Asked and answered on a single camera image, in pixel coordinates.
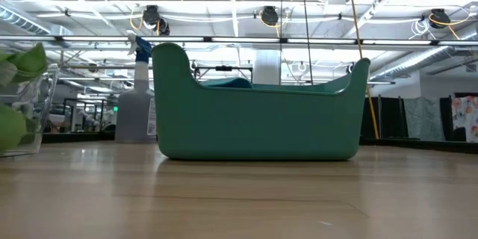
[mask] fluorescent light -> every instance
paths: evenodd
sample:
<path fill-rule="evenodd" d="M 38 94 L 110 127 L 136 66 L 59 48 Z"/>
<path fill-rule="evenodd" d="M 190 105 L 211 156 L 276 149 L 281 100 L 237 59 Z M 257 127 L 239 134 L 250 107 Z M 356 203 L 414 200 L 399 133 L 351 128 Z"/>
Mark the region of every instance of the fluorescent light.
<path fill-rule="evenodd" d="M 202 42 L 202 37 L 142 37 L 149 42 Z"/>
<path fill-rule="evenodd" d="M 60 80 L 69 80 L 69 81 L 93 81 L 95 78 L 58 78 Z"/>
<path fill-rule="evenodd" d="M 288 43 L 304 43 L 307 44 L 355 44 L 356 40 L 346 40 L 346 39 L 320 39 L 320 38 L 312 38 L 307 40 L 306 38 L 289 38 Z"/>
<path fill-rule="evenodd" d="M 100 81 L 134 81 L 134 78 L 99 78 Z"/>
<path fill-rule="evenodd" d="M 395 81 L 369 81 L 370 85 L 392 85 L 395 84 Z"/>
<path fill-rule="evenodd" d="M 278 43 L 279 38 L 212 37 L 212 42 Z"/>
<path fill-rule="evenodd" d="M 3 41 L 55 41 L 52 36 L 0 36 L 0 40 Z"/>
<path fill-rule="evenodd" d="M 89 87 L 91 90 L 95 90 L 95 91 L 99 91 L 99 92 L 102 92 L 102 93 L 109 93 L 111 92 L 112 90 L 108 89 L 108 88 L 105 88 L 105 87 L 94 87 L 94 86 L 91 86 Z"/>
<path fill-rule="evenodd" d="M 364 40 L 364 45 L 429 45 L 430 40 Z"/>
<path fill-rule="evenodd" d="M 63 37 L 65 41 L 127 42 L 128 37 Z"/>
<path fill-rule="evenodd" d="M 440 41 L 438 44 L 443 46 L 478 46 L 478 41 Z"/>
<path fill-rule="evenodd" d="M 79 83 L 76 83 L 74 81 L 68 81 L 69 84 L 73 85 L 73 86 L 77 86 L 77 87 L 83 87 L 83 85 L 79 84 Z"/>

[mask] green plastic bin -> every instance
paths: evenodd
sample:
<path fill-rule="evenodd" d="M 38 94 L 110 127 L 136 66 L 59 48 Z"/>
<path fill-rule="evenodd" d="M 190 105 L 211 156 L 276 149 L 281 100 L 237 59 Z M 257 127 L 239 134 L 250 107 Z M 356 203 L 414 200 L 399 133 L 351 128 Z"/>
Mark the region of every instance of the green plastic bin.
<path fill-rule="evenodd" d="M 370 61 L 314 86 L 206 87 L 184 50 L 152 50 L 159 149 L 169 158 L 342 161 L 359 148 Z"/>

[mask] wooden table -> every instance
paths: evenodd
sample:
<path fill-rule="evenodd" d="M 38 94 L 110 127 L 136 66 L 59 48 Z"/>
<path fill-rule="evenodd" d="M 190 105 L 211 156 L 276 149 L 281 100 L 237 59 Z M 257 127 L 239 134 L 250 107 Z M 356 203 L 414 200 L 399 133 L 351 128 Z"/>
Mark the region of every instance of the wooden table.
<path fill-rule="evenodd" d="M 156 145 L 50 144 L 0 160 L 0 238 L 478 238 L 478 155 L 186 162 Z"/>

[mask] ceiling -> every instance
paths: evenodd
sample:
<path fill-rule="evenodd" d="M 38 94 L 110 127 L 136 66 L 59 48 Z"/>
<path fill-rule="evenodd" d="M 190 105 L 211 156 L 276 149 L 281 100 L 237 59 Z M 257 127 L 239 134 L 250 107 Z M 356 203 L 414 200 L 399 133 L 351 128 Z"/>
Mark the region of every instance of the ceiling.
<path fill-rule="evenodd" d="M 61 25 L 74 35 L 97 35 L 97 36 L 125 36 L 134 32 L 141 36 L 155 35 L 150 30 L 142 27 L 135 30 L 132 26 L 139 25 L 139 19 L 127 18 L 129 15 L 140 15 L 147 4 L 156 4 L 162 16 L 174 17 L 166 19 L 171 29 L 171 36 L 221 36 L 221 37 L 277 37 L 275 28 L 266 27 L 255 15 L 264 6 L 275 6 L 278 13 L 287 14 L 288 19 L 279 34 L 281 37 L 310 38 L 355 38 L 355 34 L 344 36 L 353 27 L 353 21 L 338 19 L 339 14 L 344 18 L 353 17 L 353 9 L 350 0 L 1 0 L 0 4 L 13 7 L 25 16 L 32 18 L 40 25 Z M 452 21 L 458 22 L 467 19 L 456 26 L 456 30 L 473 24 L 478 20 L 476 16 L 469 16 L 471 7 L 478 0 L 389 0 L 384 4 L 377 4 L 377 0 L 355 0 L 356 13 L 360 17 L 369 12 L 373 5 L 376 9 L 371 18 L 372 22 L 382 21 L 382 24 L 365 23 L 360 27 L 361 38 L 365 39 L 442 39 L 451 35 L 448 28 L 430 28 L 423 35 L 415 35 L 412 31 L 414 22 L 386 23 L 403 21 L 407 19 L 419 19 L 422 14 L 428 15 L 433 8 L 444 8 Z M 337 19 L 322 21 L 321 18 L 337 17 Z M 29 34 L 7 22 L 0 21 L 0 34 Z M 4 43 L 4 46 L 12 46 L 12 43 Z M 256 48 L 222 47 L 211 52 L 204 50 L 208 44 L 187 44 L 187 53 L 191 60 L 204 66 L 216 66 L 228 64 L 232 66 L 252 65 L 255 60 Z M 308 63 L 307 49 L 284 49 L 284 59 L 290 65 L 295 75 L 301 75 L 298 70 L 301 64 Z M 65 52 L 70 58 L 78 51 Z M 386 63 L 397 59 L 408 52 L 387 50 L 365 50 L 364 56 L 372 59 L 372 68 L 384 66 Z M 60 58 L 60 53 L 49 52 L 49 57 L 54 60 Z M 463 60 L 464 55 L 455 59 L 442 61 L 428 66 L 426 71 L 441 68 L 450 64 L 453 60 Z M 345 69 L 340 65 L 357 61 L 359 54 L 356 49 L 312 49 L 311 62 L 314 63 L 314 74 L 317 78 L 344 74 Z M 127 51 L 88 51 L 82 52 L 79 57 L 73 57 L 70 64 L 79 65 L 96 62 L 100 65 L 129 65 L 134 63 L 134 55 L 127 55 Z M 454 76 L 466 73 L 450 70 L 438 75 Z M 282 69 L 283 79 L 290 77 L 288 69 Z M 77 71 L 78 75 L 91 76 L 84 70 Z M 239 75 L 237 72 L 210 72 L 205 78 L 218 78 L 224 75 Z"/>

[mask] spray nozzle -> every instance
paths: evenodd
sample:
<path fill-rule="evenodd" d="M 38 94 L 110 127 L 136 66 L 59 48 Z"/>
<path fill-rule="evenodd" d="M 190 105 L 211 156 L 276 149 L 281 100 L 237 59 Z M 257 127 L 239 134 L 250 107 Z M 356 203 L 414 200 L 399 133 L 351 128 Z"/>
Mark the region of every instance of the spray nozzle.
<path fill-rule="evenodd" d="M 151 43 L 135 34 L 128 34 L 128 41 L 131 42 L 128 55 L 136 52 L 136 61 L 148 63 L 151 57 Z"/>

